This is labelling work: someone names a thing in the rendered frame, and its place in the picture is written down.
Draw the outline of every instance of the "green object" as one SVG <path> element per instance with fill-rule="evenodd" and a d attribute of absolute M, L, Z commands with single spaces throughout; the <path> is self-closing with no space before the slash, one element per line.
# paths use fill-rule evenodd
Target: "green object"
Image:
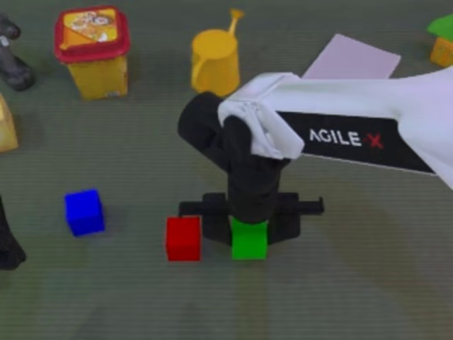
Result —
<path fill-rule="evenodd" d="M 233 218 L 231 223 L 233 260 L 264 260 L 268 253 L 268 223 L 254 225 Z"/>
<path fill-rule="evenodd" d="M 428 26 L 428 32 L 453 42 L 453 13 L 434 20 Z"/>

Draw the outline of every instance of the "green cube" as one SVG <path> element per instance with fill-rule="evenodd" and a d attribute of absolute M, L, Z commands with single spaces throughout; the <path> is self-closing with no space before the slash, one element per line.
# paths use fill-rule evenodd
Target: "green cube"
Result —
<path fill-rule="evenodd" d="M 268 223 L 231 221 L 233 260 L 264 260 L 268 252 Z"/>

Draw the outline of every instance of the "yellow bucket with red lid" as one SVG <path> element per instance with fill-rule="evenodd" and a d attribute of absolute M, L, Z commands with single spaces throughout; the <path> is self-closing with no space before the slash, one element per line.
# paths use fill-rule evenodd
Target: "yellow bucket with red lid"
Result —
<path fill-rule="evenodd" d="M 114 6 L 64 11 L 55 24 L 55 56 L 68 66 L 83 99 L 127 94 L 129 49 L 126 16 Z"/>

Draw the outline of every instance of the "mug handle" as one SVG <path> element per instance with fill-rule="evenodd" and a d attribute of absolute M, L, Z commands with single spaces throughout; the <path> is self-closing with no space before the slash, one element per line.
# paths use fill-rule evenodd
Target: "mug handle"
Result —
<path fill-rule="evenodd" d="M 207 59 L 203 59 L 203 58 L 200 58 L 200 60 L 198 60 L 197 64 L 195 64 L 195 66 L 192 68 L 192 87 L 195 88 L 196 85 L 197 85 L 197 81 L 198 81 L 198 76 L 200 75 L 200 71 L 203 67 L 203 65 L 206 63 Z"/>

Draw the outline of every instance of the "red lid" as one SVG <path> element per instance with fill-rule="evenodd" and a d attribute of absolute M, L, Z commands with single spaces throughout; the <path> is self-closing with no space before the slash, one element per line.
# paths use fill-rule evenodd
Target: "red lid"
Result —
<path fill-rule="evenodd" d="M 55 24 L 54 53 L 65 64 L 113 59 L 129 48 L 126 16 L 114 6 L 64 11 Z"/>

